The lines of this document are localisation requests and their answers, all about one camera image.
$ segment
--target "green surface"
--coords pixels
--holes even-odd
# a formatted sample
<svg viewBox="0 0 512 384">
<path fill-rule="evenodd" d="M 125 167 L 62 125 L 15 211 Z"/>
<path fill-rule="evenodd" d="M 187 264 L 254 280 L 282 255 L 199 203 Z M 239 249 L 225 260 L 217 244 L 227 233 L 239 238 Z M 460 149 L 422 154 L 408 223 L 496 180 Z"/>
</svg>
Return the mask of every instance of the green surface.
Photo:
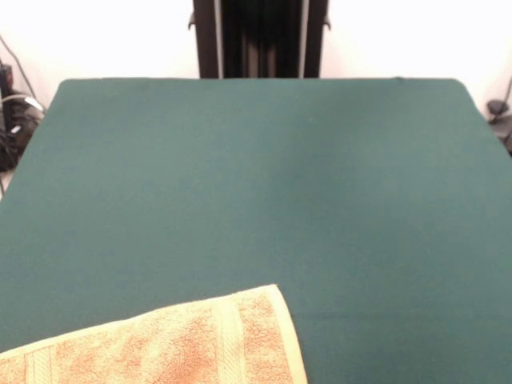
<svg viewBox="0 0 512 384">
<path fill-rule="evenodd" d="M 512 382 L 512 162 L 450 80 L 64 82 L 0 350 L 276 282 L 311 383 Z"/>
</svg>

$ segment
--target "table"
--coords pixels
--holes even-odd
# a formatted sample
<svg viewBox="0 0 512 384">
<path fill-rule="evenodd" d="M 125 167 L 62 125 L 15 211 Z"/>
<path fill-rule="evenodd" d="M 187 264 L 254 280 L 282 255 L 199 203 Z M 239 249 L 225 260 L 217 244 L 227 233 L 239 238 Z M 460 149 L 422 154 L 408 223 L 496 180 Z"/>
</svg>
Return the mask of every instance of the table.
<svg viewBox="0 0 512 384">
<path fill-rule="evenodd" d="M 276 282 L 312 383 L 510 383 L 512 163 L 453 80 L 72 80 L 0 203 L 0 351 Z"/>
</svg>

